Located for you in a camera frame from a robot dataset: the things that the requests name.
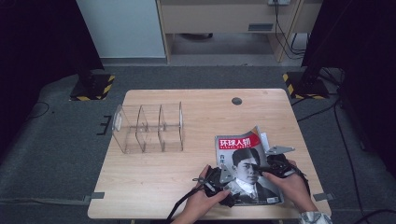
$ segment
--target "clear acrylic organizer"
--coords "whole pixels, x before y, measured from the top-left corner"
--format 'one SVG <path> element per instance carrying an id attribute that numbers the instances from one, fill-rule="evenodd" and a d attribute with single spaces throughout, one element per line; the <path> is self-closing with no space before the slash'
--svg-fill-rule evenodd
<path id="1" fill-rule="evenodd" d="M 123 153 L 183 150 L 181 102 L 164 105 L 119 105 L 113 136 Z"/>

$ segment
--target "white wall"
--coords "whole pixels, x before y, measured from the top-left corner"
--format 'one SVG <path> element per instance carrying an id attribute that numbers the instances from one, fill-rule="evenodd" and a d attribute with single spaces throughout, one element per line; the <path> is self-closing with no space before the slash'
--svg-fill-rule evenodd
<path id="1" fill-rule="evenodd" d="M 101 58 L 165 58 L 155 0 L 77 0 Z"/>

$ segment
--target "magazine cover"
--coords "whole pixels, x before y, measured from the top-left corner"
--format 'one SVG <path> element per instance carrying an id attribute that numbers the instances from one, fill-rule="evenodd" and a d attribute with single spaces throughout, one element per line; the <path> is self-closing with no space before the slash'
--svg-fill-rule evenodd
<path id="1" fill-rule="evenodd" d="M 259 127 L 241 135 L 218 135 L 215 141 L 217 166 L 225 165 L 233 175 L 226 188 L 236 198 L 235 205 L 283 203 L 281 190 L 252 168 L 252 164 L 268 166 L 268 141 Z"/>

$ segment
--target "gray floor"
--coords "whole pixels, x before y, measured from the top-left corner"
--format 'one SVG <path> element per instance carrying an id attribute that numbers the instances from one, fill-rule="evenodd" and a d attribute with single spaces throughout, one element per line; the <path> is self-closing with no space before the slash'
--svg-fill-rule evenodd
<path id="1" fill-rule="evenodd" d="M 295 48 L 304 48 L 304 37 L 298 38 L 301 39 Z M 113 114 L 129 89 L 286 89 L 281 75 L 301 70 L 300 64 L 301 59 L 289 58 L 277 63 L 265 35 L 214 34 L 206 40 L 190 40 L 179 35 L 170 63 L 106 64 L 106 71 L 116 79 L 104 101 L 68 101 L 76 76 L 51 83 L 41 92 L 39 101 L 44 104 L 37 104 L 32 111 L 32 116 L 43 116 L 25 124 L 7 161 L 0 167 L 0 198 L 79 201 L 90 195 L 111 138 L 111 133 L 97 135 L 103 131 L 100 123 L 106 122 L 104 116 Z M 331 71 L 340 77 L 337 69 Z M 336 91 L 334 85 L 325 83 L 330 92 Z M 337 96 L 332 95 L 326 100 L 290 99 L 290 103 L 295 104 L 296 118 L 302 119 L 332 106 L 336 99 Z M 396 210 L 395 179 L 386 172 L 375 153 L 361 150 L 345 111 L 339 106 L 335 111 L 345 135 L 364 212 Z M 354 223 L 361 218 L 361 211 L 333 109 L 302 120 L 299 125 L 325 192 L 335 196 L 335 200 L 329 201 L 334 223 Z M 3 203 L 0 204 L 0 223 L 118 223 L 117 220 L 89 219 L 87 209 L 86 205 Z M 395 223 L 395 218 L 384 213 L 371 217 L 370 223 Z M 136 223 L 148 224 L 149 220 Z M 287 220 L 285 223 L 297 222 Z"/>

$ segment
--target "hand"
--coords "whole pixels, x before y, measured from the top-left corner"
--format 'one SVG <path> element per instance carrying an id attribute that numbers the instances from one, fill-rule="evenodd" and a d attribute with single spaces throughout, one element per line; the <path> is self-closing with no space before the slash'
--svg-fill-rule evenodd
<path id="1" fill-rule="evenodd" d="M 205 178 L 208 165 L 199 175 Z M 172 222 L 173 224 L 183 223 L 194 223 L 198 218 L 206 214 L 215 204 L 219 203 L 221 200 L 225 199 L 227 195 L 230 194 L 229 190 L 224 190 L 219 192 L 213 197 L 207 197 L 203 189 L 198 190 L 195 194 L 190 196 L 186 202 L 186 206 L 183 211 L 177 216 L 177 218 Z"/>
<path id="2" fill-rule="evenodd" d="M 263 172 L 262 175 L 280 187 L 286 197 L 294 203 L 300 213 L 318 211 L 317 207 L 311 200 L 311 196 L 306 190 L 303 179 L 297 174 L 292 174 L 286 178 L 279 178 L 266 172 Z"/>

